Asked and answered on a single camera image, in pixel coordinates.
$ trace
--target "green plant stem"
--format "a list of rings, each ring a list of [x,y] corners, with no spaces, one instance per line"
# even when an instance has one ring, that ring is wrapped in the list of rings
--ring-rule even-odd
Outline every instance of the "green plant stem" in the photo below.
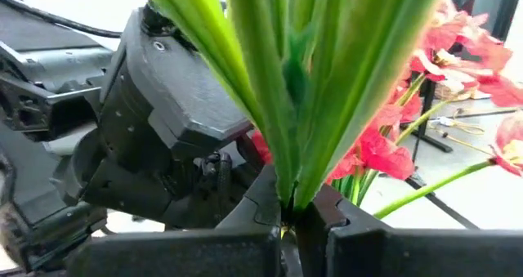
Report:
[[[340,193],[345,196],[346,198],[350,198],[351,192],[352,192],[352,175],[345,176],[342,179],[340,179]]]
[[[430,110],[428,110],[425,114],[422,114],[421,117],[419,117],[417,120],[412,122],[399,136],[398,139],[396,139],[396,144],[398,145],[401,143],[414,129],[416,129],[419,125],[421,125],[425,120],[429,119],[432,114],[434,114],[436,111],[440,110],[444,105],[448,104],[452,100],[448,101],[440,101],[437,105],[433,106]]]
[[[456,174],[454,174],[450,177],[447,177],[441,181],[438,181],[435,184],[426,185],[426,186],[414,191],[412,194],[409,194],[402,199],[396,200],[395,202],[382,208],[379,212],[374,213],[374,217],[376,217],[377,219],[383,219],[385,216],[389,215],[391,212],[394,212],[398,208],[405,206],[407,203],[412,203],[414,200],[419,199],[427,194],[430,194],[431,192],[440,188],[441,186],[445,186],[458,178],[461,178],[461,177],[471,174],[473,172],[477,172],[483,168],[486,168],[486,167],[492,166],[492,165],[494,165],[494,162],[492,160],[487,160],[485,162],[481,162],[481,163],[477,163],[475,165],[469,166],[469,167],[463,169],[461,172],[457,172]]]
[[[354,181],[352,182],[352,185],[354,186],[352,188],[352,194],[351,194],[351,202],[353,204],[358,203],[358,194],[360,193],[360,183],[362,180],[362,176],[356,176],[354,178]]]
[[[340,191],[340,183],[341,183],[341,179],[338,179],[338,180],[333,180],[333,183],[331,183],[331,186],[337,190],[337,191]]]
[[[363,202],[363,198],[367,194],[367,191],[369,190],[369,187],[373,184],[374,179],[378,175],[378,171],[369,169],[365,176],[363,177],[363,185],[360,190],[360,194],[358,195],[358,201],[356,202],[356,206],[360,206]]]
[[[407,102],[409,102],[414,94],[418,92],[419,88],[422,86],[423,81],[425,81],[425,74],[419,74],[419,76],[412,81],[412,84],[410,84],[409,89],[407,92],[398,99],[396,102],[397,105],[406,105]]]

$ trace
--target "flower bouquet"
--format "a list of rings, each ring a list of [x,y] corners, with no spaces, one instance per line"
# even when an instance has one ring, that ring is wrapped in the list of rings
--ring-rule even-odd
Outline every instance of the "flower bouquet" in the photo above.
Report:
[[[379,172],[401,180],[413,174],[412,156],[400,143],[432,114],[453,100],[450,98],[442,101],[414,119],[422,106],[418,91],[424,81],[445,81],[453,83],[454,87],[461,87],[461,91],[457,92],[455,97],[462,92],[479,88],[490,93],[492,102],[497,106],[523,105],[523,88],[517,87],[501,75],[512,52],[503,47],[503,42],[491,37],[488,31],[481,28],[487,19],[486,14],[470,16],[465,11],[456,11],[451,0],[440,0],[428,29],[422,35],[422,40],[414,50],[404,72],[396,81],[396,89],[329,174],[326,184],[332,185],[354,205],[360,206]],[[479,60],[463,60],[452,55],[450,51],[456,46],[466,49]],[[470,166],[450,178],[425,186],[391,203],[374,216],[383,218],[397,208],[489,165],[500,165],[520,176],[517,165],[510,162],[517,162],[519,156],[515,152],[523,151],[518,150],[521,147],[516,147],[521,139],[517,134],[518,129],[521,129],[518,121],[522,118],[521,114],[516,114],[504,120],[498,130],[498,137],[506,138],[497,139],[497,147],[493,147],[493,158],[488,162]],[[409,123],[402,132],[401,123]],[[264,162],[271,163],[269,147],[259,131],[254,132],[253,141]],[[500,149],[507,147],[510,148],[512,161],[503,159],[501,155],[503,152]]]
[[[425,79],[479,87],[497,105],[523,101],[500,74],[511,52],[480,28],[486,16],[457,12],[450,0],[227,0],[226,16],[218,0],[154,1],[256,127],[253,140],[275,165],[288,218],[299,217],[324,182],[359,205],[379,172],[403,180],[413,173],[399,143],[445,104],[400,131],[419,111]],[[481,61],[451,55],[456,43]],[[498,143],[494,159],[375,217],[489,165],[517,171],[506,150],[512,138]]]

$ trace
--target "black plastic housing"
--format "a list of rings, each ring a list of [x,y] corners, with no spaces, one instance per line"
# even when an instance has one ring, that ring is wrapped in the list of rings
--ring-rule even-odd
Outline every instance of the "black plastic housing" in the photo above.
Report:
[[[0,124],[0,240],[26,272],[63,267],[63,259],[106,223],[105,208],[68,207],[49,182],[58,160],[42,144]]]
[[[227,196],[222,199],[224,193],[215,186],[220,177],[205,181],[192,159],[171,161],[162,173],[130,172],[107,158],[99,141],[98,129],[89,132],[52,175],[52,183],[69,205],[85,200],[170,227],[213,228],[238,204],[256,177],[229,166],[229,181],[223,185]],[[218,164],[216,169],[219,175],[223,167]]]
[[[235,210],[213,230],[111,235],[71,254],[67,275],[279,275],[279,200],[275,172],[265,167]]]
[[[201,158],[244,134],[250,122],[205,62],[174,35],[148,33],[143,16],[131,14],[102,88],[110,157],[128,169],[158,168],[164,157]]]
[[[521,276],[523,232],[393,229],[324,185],[298,222],[304,276]]]
[[[49,141],[94,120],[84,96],[100,92],[112,52],[103,47],[18,52],[0,42],[0,120]]]

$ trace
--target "robotic arm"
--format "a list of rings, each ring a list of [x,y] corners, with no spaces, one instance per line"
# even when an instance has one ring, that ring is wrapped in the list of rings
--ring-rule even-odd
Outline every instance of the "robotic arm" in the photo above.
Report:
[[[14,131],[0,137],[13,170],[7,172],[13,187],[3,197],[3,244],[26,271],[49,271],[51,261],[63,266],[64,256],[105,224],[106,208],[170,229],[213,228],[242,199],[263,166],[245,135],[251,125],[192,45],[152,5],[132,13],[114,54],[14,6],[0,7],[4,16],[15,14],[24,25],[64,36],[26,43],[7,34],[0,42],[0,118]],[[61,159],[20,135],[50,141],[93,121],[96,129]],[[20,145],[43,161],[24,161]],[[14,171],[37,166],[45,169]],[[47,203],[25,204],[20,194],[28,192]],[[48,203],[38,221],[28,218],[35,204]],[[76,212],[84,216],[68,216]],[[63,221],[78,226],[52,236],[67,245],[46,242],[51,236],[43,231]],[[80,235],[78,241],[70,234]]]
[[[11,129],[0,126],[0,240],[24,271],[1,276],[523,275],[519,232],[396,230],[329,186],[296,237],[281,238],[275,171],[249,122],[152,5],[132,13],[112,54],[5,4],[0,16],[39,33],[21,42],[0,30],[0,118]],[[93,121],[70,156],[31,142]],[[170,231],[92,239],[106,208]]]

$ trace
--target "floor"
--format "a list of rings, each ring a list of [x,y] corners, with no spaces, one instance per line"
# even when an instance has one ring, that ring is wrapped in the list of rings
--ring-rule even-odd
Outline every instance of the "floor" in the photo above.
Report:
[[[46,11],[55,12],[74,20],[102,29],[121,30],[125,25],[129,11],[142,5],[145,0],[123,0],[114,4],[114,0],[27,0]],[[104,45],[116,48],[118,41],[101,40]],[[452,104],[443,109],[441,115],[450,116],[456,108],[490,109],[493,106],[487,101],[465,101]],[[466,123],[475,123],[485,129],[483,136],[470,136],[456,129],[448,129],[451,136],[488,149],[493,142],[495,129],[506,114],[463,118]],[[429,131],[429,135],[439,134]],[[453,174],[468,164],[480,162],[487,155],[471,150],[465,146],[439,138],[454,148],[454,152],[445,154],[432,146],[421,142],[418,153],[418,172],[424,181],[433,183]],[[412,148],[414,138],[410,137],[405,145]],[[412,188],[403,181],[391,178],[378,178],[363,208],[368,212],[377,211],[383,205],[409,192]],[[497,167],[487,168],[473,176],[464,177],[436,192],[436,195],[451,208],[461,213],[481,229],[523,229],[523,180],[506,173]],[[452,217],[442,212],[427,199],[419,199],[407,207],[392,213],[384,221],[397,228],[436,228],[463,229],[464,227]],[[159,223],[146,221],[135,223],[129,215],[112,212],[109,216],[109,228],[118,232],[138,230],[158,231],[163,228]],[[0,269],[15,266],[7,256],[0,251]]]

